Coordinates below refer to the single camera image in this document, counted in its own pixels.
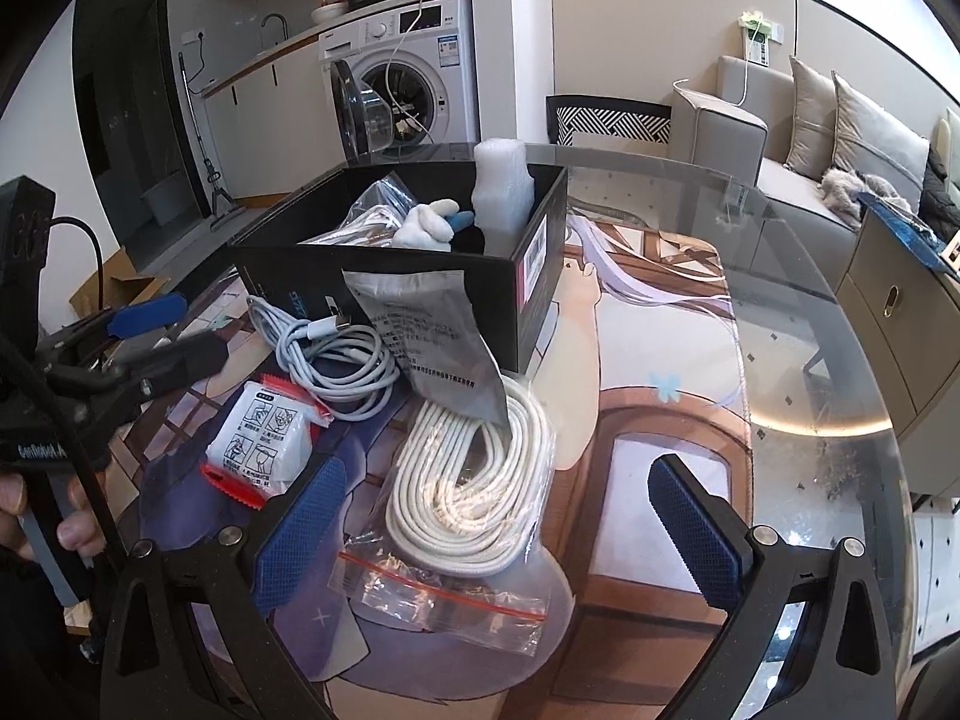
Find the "person's left hand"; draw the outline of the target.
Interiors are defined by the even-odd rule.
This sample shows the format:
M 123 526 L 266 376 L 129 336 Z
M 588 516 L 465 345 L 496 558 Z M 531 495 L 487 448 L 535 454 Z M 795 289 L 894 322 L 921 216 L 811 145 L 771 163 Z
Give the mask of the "person's left hand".
M 73 512 L 59 523 L 59 543 L 64 550 L 73 551 L 83 557 L 101 554 L 106 546 L 106 539 L 78 479 L 73 478 L 68 483 L 67 493 Z M 25 480 L 20 475 L 3 473 L 0 478 L 0 509 L 0 543 L 3 548 L 32 561 L 34 551 L 23 530 L 23 523 L 29 514 L 28 491 Z

